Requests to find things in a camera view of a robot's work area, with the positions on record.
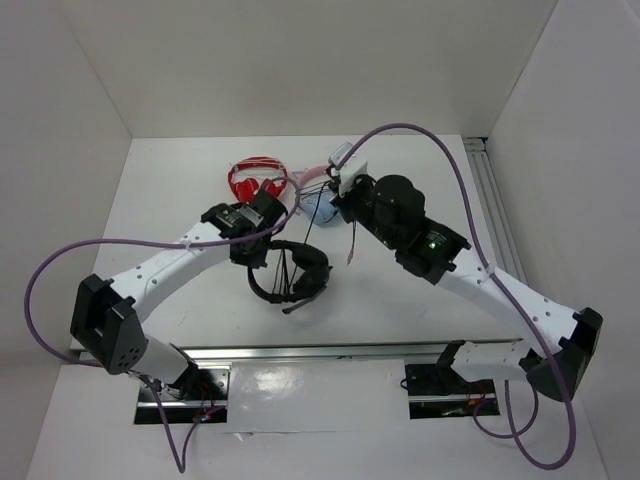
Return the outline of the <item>black headset with microphone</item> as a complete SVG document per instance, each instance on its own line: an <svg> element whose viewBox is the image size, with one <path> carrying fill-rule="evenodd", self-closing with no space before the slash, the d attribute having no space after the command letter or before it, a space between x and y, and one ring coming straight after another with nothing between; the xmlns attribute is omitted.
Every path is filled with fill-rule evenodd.
<svg viewBox="0 0 640 480"><path fill-rule="evenodd" d="M272 250L281 252L277 266L280 289L271 292L263 289L252 267L247 268L247 279L260 299L273 305L288 304L282 309L288 315L314 301L327 288L332 266L323 251L307 243L273 240L268 247L268 251Z"/></svg>

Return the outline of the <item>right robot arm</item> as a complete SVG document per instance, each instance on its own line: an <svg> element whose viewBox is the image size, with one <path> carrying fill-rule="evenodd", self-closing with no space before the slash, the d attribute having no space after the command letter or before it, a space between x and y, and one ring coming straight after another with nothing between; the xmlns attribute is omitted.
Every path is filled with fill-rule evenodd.
<svg viewBox="0 0 640 480"><path fill-rule="evenodd" d="M599 339L598 312L560 305L484 265L463 236L427 217L424 194L404 176L334 176L329 187L343 219L360 224L392 250L406 271L459 295L515 332L511 343L449 343L437 361L441 388L457 392L469 382L510 380L526 382L555 401L574 397Z"/></svg>

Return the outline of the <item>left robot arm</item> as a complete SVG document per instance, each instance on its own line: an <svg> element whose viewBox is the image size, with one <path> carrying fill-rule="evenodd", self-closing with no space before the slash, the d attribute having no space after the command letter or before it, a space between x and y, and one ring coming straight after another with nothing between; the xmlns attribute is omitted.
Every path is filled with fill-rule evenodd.
<svg viewBox="0 0 640 480"><path fill-rule="evenodd" d="M144 332L142 324L173 293L226 261L259 266L271 230L287 209L260 190L249 203L211 207L179 241L109 279L81 281L70 333L111 375L161 382L176 399L196 393L211 377L180 348Z"/></svg>

